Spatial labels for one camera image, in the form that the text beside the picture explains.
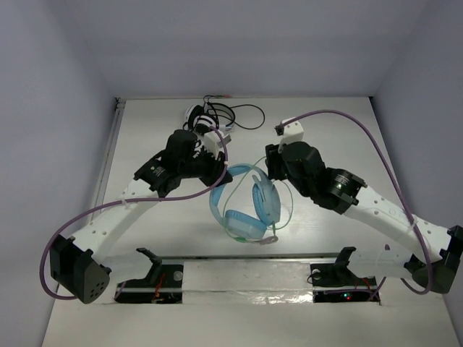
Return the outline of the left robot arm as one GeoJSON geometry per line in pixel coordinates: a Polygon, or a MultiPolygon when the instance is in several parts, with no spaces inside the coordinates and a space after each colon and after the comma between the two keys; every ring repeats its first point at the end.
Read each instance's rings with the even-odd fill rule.
{"type": "Polygon", "coordinates": [[[107,260],[113,245],[139,217],[160,202],[185,201],[232,181],[228,173],[230,136],[212,129],[202,138],[177,129],[166,147],[139,169],[118,199],[96,206],[66,222],[47,243],[39,276],[45,283],[45,264],[51,277],[70,295],[69,300],[90,304],[110,282],[161,282],[162,261],[152,251],[138,248],[128,257],[107,260]]]}

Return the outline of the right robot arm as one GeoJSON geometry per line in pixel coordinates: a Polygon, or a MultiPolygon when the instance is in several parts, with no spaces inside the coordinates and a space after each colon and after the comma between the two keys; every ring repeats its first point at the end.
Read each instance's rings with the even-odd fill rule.
{"type": "Polygon", "coordinates": [[[350,284],[357,278],[395,277],[413,280],[422,288],[447,294],[462,256],[462,227],[436,226],[405,210],[344,169],[329,168],[319,151],[305,142],[267,145],[266,166],[271,179],[289,181],[317,206],[375,229],[408,250],[362,253],[344,247],[334,264],[322,272],[317,286],[350,284]]]}

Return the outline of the black white headphones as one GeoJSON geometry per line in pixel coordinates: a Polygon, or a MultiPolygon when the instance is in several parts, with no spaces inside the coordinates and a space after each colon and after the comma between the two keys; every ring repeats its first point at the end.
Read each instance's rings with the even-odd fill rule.
{"type": "Polygon", "coordinates": [[[223,103],[206,102],[203,105],[190,106],[184,114],[183,130],[195,132],[200,136],[212,128],[228,132],[233,130],[236,115],[223,103]]]}

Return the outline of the silver taped base cover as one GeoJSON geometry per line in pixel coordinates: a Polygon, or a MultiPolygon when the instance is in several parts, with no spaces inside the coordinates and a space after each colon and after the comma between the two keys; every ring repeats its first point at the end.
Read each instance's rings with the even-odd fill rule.
{"type": "Polygon", "coordinates": [[[182,303],[311,304],[310,265],[289,260],[212,260],[187,262],[182,303]]]}

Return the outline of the metal rail left edge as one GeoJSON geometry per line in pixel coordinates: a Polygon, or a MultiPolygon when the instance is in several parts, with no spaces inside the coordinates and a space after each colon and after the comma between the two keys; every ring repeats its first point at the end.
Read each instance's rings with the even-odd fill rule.
{"type": "MultiPolygon", "coordinates": [[[[95,190],[90,201],[90,209],[98,207],[104,202],[106,187],[109,180],[109,174],[114,157],[116,142],[119,136],[120,126],[122,124],[126,102],[127,100],[123,98],[116,99],[114,117],[109,132],[109,138],[103,153],[103,161],[96,180],[95,190]]],[[[79,247],[90,246],[93,248],[100,241],[100,239],[104,238],[105,233],[103,231],[99,231],[98,229],[93,228],[94,219],[97,218],[99,214],[100,211],[95,210],[84,217],[85,221],[83,222],[83,231],[77,232],[77,236],[80,237],[77,240],[77,245],[79,247]]]]}

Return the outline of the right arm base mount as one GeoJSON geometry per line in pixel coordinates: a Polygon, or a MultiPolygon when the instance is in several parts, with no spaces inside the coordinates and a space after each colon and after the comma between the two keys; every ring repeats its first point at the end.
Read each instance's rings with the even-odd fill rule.
{"type": "Polygon", "coordinates": [[[380,304],[375,277],[357,277],[347,267],[355,247],[344,247],[334,262],[310,266],[307,282],[313,286],[313,300],[319,304],[373,302],[380,304]]]}

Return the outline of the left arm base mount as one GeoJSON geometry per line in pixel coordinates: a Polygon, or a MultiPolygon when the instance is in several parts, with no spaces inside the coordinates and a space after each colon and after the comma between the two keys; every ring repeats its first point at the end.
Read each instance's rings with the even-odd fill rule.
{"type": "Polygon", "coordinates": [[[184,265],[164,264],[146,248],[137,248],[151,266],[141,279],[130,279],[116,287],[114,301],[118,304],[181,304],[184,265]]]}

